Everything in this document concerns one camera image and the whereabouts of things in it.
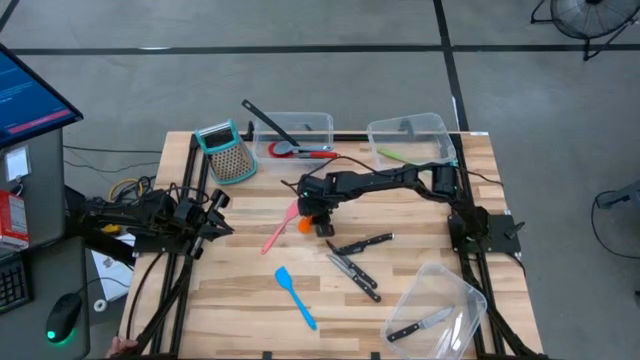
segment plastic bin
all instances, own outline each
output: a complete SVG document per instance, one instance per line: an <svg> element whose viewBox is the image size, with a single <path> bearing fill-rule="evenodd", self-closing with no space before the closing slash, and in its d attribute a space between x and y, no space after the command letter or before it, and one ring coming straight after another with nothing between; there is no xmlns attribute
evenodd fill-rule
<svg viewBox="0 0 640 360"><path fill-rule="evenodd" d="M441 310L441 322L391 342L391 334ZM440 264L424 264L380 331L382 341L404 359L458 360L487 310L487 300L473 286Z"/></svg>
<svg viewBox="0 0 640 360"><path fill-rule="evenodd" d="M400 167L406 163L446 164L456 159L456 149L438 114L374 121L367 127L367 133L378 170ZM379 151L396 154L396 158L402 160L382 155Z"/></svg>
<svg viewBox="0 0 640 360"><path fill-rule="evenodd" d="M333 146L333 118L325 113L266 113L278 126L293 137L300 145ZM254 120L253 153L263 169L282 170L291 166L313 169L327 159L274 158L268 147L273 142L284 141L272 128L256 118Z"/></svg>

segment yellow cable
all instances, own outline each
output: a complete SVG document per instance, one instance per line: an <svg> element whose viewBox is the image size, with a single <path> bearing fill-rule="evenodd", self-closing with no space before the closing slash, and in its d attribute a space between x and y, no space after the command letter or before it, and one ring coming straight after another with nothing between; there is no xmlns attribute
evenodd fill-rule
<svg viewBox="0 0 640 360"><path fill-rule="evenodd" d="M116 191L116 189L117 189L119 186L122 186L122 185L124 185L124 184L128 184L128 183L137 183L137 182L138 182L138 179L133 179L133 178L131 178L131 179L124 179L124 180L122 180L122 181L119 181L119 182L118 182L118 183L116 183L115 185L113 185L113 186L111 187L111 190L109 190L109 197L108 197L109 201L113 201L113 200L114 200L114 199L113 199L113 193ZM144 190L144 189L142 188L142 183L138 183L138 185L140 186L140 194L142 194L142 191Z"/></svg>

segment gray floor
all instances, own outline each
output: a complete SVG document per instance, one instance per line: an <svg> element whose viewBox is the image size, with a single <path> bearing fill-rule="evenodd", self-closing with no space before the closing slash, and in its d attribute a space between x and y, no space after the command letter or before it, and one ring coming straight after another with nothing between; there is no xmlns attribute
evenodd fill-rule
<svg viewBox="0 0 640 360"><path fill-rule="evenodd" d="M7 0L0 0L0 10ZM443 0L454 45L576 44L530 25L536 0ZM21 0L0 41L12 48L439 44L430 0ZM640 43L632 26L618 43ZM489 131L521 235L545 351L566 359L639 356L638 262L595 241L591 201L638 179L640 51L456 53L469 127ZM24 56L87 120L65 129L79 146L160 149L170 130L233 118L251 99L268 111L323 111L336 129L420 112L457 130L442 53ZM99 168L154 155L71 152ZM154 174L67 168L66 181L106 195L115 181ZM599 211L603 240L640 255L637 209ZM94 355L117 325L94 318Z"/></svg>

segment computer monitor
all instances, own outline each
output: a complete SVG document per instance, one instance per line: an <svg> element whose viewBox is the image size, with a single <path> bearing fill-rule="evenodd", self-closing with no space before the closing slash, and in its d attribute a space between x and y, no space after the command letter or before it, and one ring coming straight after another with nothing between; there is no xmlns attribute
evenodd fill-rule
<svg viewBox="0 0 640 360"><path fill-rule="evenodd" d="M0 44L0 148L82 119L78 109Z"/></svg>

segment teal cheese grater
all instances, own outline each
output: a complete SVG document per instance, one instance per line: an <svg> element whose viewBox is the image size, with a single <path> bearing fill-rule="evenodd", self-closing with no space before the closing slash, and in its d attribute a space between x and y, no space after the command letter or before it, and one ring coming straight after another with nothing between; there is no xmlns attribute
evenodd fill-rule
<svg viewBox="0 0 640 360"><path fill-rule="evenodd" d="M200 148L209 158L211 174L218 184L235 184L256 173L256 160L232 120L194 133Z"/></svg>

